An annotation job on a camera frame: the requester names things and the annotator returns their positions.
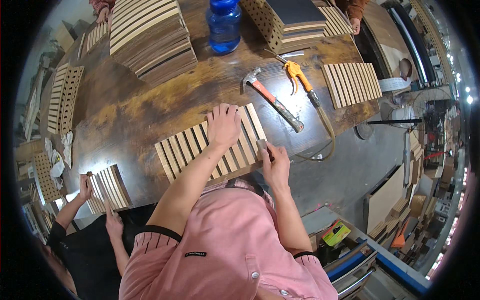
wooden table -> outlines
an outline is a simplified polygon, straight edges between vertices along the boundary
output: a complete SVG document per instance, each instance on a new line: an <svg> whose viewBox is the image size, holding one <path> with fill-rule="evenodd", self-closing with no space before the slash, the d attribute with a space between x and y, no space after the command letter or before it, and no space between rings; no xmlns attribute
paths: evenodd
<svg viewBox="0 0 480 300"><path fill-rule="evenodd" d="M63 173L66 192L79 189L78 175L94 173L117 164L132 207L158 202L169 186L155 143L205 120L205 114L222 103L239 106L253 103L267 139L284 145L289 155L301 152L327 139L329 135L303 87L291 95L293 83L282 63L263 50L266 42L248 14L241 21L238 48L225 56L215 56L208 45L208 26L204 19L207 1L180 0L180 7L190 31L198 66L164 84L151 88L137 79L128 68L116 64L109 56L106 38L80 61L76 60L77 39L60 64L85 66L73 116L73 170ZM379 112L376 100L334 109L321 70L322 64L362 62L350 36L325 38L305 55L293 57L316 90L322 107L330 118L335 134L340 134ZM270 92L304 124L301 133L293 128L252 87L240 95L243 77L255 67L257 76ZM42 95L41 134L49 137L60 153L59 135L47 131L50 78ZM211 180L216 183L259 168L255 164L227 176Z"/></svg>

person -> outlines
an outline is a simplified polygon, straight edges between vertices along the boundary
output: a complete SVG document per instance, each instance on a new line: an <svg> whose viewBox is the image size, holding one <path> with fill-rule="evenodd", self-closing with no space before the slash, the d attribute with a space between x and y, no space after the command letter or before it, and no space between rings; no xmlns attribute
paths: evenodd
<svg viewBox="0 0 480 300"><path fill-rule="evenodd" d="M108 22L111 26L110 14L113 12L115 0L88 0L88 3L93 6L93 9L98 13L96 22L98 24Z"/></svg>
<svg viewBox="0 0 480 300"><path fill-rule="evenodd" d="M68 225L91 194L91 181L81 174L80 192L59 211L47 245L40 242L40 249L58 279L81 299L118 299L121 276L129 259L123 240L131 252L133 234L128 243L128 232L136 232L138 227L130 225L124 233L122 219L111 213L106 202L106 215L66 235Z"/></svg>
<svg viewBox="0 0 480 300"><path fill-rule="evenodd" d="M208 146L182 170L135 236L119 299L337 299L290 194L290 160L267 143L276 200L235 179L204 189L240 134L238 106L207 115Z"/></svg>
<svg viewBox="0 0 480 300"><path fill-rule="evenodd" d="M365 7L365 5L368 4L368 2L370 2L370 0L336 1L338 8L343 12L347 12L347 17L350 19L353 30L355 30L355 32L353 33L354 35L360 33L360 24L363 16L363 8Z"/></svg>

hammer head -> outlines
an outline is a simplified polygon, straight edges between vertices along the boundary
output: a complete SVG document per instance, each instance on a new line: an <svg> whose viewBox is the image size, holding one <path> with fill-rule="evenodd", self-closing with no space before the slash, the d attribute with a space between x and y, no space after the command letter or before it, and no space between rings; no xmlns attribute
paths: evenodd
<svg viewBox="0 0 480 300"><path fill-rule="evenodd" d="M253 69L253 71L249 72L244 78L243 78L243 81L242 81L242 93L243 91L245 91L245 86L247 84L247 82L249 83L254 83L255 81L257 81L257 77L256 75L258 73L260 73L262 71L262 69L260 69L260 67L256 67L255 69Z"/></svg>

black shirt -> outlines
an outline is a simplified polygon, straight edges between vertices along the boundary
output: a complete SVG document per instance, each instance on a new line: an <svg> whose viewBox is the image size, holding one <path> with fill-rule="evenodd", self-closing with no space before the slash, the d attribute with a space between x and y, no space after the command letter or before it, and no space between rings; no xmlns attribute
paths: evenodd
<svg viewBox="0 0 480 300"><path fill-rule="evenodd" d="M118 299L121 276L115 253L105 228L106 216L98 217L92 224L71 235L55 222L47 245L62 260L72 275L78 297L83 300ZM124 244L127 226L124 226ZM126 246L132 253L132 245Z"/></svg>

red hammer handle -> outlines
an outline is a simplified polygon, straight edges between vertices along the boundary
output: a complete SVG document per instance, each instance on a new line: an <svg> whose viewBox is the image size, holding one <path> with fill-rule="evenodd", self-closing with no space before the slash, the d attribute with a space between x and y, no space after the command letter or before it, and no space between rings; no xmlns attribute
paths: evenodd
<svg viewBox="0 0 480 300"><path fill-rule="evenodd" d="M252 82L253 87L255 87L262 95L267 97L268 101L274 103L276 98L273 96L265 87L263 84L261 84L258 80Z"/></svg>

